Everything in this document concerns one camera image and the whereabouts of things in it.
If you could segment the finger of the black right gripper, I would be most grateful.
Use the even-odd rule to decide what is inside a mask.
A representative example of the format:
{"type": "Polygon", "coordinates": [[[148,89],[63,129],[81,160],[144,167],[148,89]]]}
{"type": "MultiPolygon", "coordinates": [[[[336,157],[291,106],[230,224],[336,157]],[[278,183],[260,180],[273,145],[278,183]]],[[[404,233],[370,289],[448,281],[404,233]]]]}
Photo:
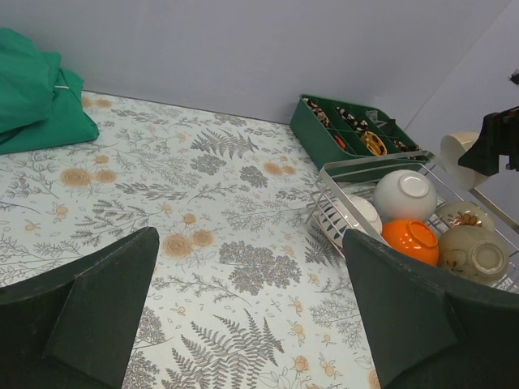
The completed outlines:
{"type": "Polygon", "coordinates": [[[507,156],[507,170],[518,170],[518,113],[489,113],[474,145],[458,160],[461,167],[491,177],[500,171],[500,157],[507,156]]]}

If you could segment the white bowl blue leaf pattern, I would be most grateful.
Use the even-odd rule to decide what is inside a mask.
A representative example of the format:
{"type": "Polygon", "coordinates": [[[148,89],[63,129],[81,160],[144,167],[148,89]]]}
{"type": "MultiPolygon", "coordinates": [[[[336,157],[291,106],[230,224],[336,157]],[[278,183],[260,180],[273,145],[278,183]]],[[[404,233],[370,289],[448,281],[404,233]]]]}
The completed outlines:
{"type": "MultiPolygon", "coordinates": [[[[383,224],[375,207],[368,200],[354,195],[350,196],[350,201],[370,226],[378,234],[381,234],[383,224]]],[[[366,233],[366,230],[361,226],[360,222],[337,198],[332,198],[324,203],[319,213],[318,221],[324,234],[340,249],[342,248],[344,232],[347,229],[358,229],[366,233]]]]}

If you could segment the beige floral bowl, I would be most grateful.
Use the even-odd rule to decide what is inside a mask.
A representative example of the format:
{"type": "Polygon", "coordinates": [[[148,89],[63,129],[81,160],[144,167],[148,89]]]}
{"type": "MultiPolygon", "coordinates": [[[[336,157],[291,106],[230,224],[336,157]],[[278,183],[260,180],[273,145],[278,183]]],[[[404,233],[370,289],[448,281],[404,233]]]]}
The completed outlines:
{"type": "Polygon", "coordinates": [[[449,227],[469,225],[488,231],[495,231],[495,222],[476,203],[469,200],[457,200],[437,207],[435,214],[449,227]]]}
{"type": "Polygon", "coordinates": [[[438,267],[480,284],[492,284],[508,270],[509,249],[496,232],[459,225],[439,239],[438,267]]]}

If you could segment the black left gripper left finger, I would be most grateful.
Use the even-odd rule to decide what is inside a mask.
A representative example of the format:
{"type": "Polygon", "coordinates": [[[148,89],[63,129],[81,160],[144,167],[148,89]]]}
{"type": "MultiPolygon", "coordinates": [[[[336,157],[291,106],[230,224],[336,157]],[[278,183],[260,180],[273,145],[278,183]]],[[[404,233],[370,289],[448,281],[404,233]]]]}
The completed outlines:
{"type": "Polygon", "coordinates": [[[3,388],[120,388],[157,261],[142,228],[1,289],[3,388]]]}

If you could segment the orange bowl black inside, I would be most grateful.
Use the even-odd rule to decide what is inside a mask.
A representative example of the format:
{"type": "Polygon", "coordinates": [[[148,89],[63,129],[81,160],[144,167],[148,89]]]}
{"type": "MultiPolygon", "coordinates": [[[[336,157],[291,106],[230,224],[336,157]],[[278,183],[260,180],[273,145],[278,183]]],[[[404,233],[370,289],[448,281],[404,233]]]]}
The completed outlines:
{"type": "Polygon", "coordinates": [[[434,267],[439,261],[435,233],[418,220],[393,220],[383,224],[382,238],[396,251],[434,267]]]}

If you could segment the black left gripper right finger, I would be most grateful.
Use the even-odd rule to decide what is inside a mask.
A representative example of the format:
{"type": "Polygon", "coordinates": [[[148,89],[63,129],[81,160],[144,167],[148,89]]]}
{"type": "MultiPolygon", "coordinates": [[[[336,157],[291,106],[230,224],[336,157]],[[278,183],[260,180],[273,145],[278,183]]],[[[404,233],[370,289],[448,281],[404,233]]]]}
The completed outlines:
{"type": "Polygon", "coordinates": [[[355,229],[345,263],[383,388],[516,388],[518,295],[421,263],[355,229]]]}

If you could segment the white plain bowl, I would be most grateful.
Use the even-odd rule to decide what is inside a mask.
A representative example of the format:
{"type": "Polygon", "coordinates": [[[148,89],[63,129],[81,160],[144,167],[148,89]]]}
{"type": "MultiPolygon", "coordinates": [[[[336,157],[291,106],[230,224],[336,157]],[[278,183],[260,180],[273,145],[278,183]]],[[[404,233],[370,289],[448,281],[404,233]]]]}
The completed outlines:
{"type": "Polygon", "coordinates": [[[437,192],[423,174],[399,169],[382,177],[373,192],[381,220],[428,220],[437,208],[437,192]]]}

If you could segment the cream plain bowl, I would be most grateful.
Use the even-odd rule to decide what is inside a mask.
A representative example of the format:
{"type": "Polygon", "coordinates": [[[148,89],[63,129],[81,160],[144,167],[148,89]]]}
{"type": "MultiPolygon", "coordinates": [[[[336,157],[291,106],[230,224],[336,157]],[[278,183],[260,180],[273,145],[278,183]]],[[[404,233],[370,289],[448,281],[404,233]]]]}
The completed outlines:
{"type": "Polygon", "coordinates": [[[475,144],[477,139],[478,133],[457,132],[445,135],[440,142],[440,159],[444,168],[450,178],[463,190],[470,190],[488,180],[488,176],[458,164],[459,158],[475,144]]]}

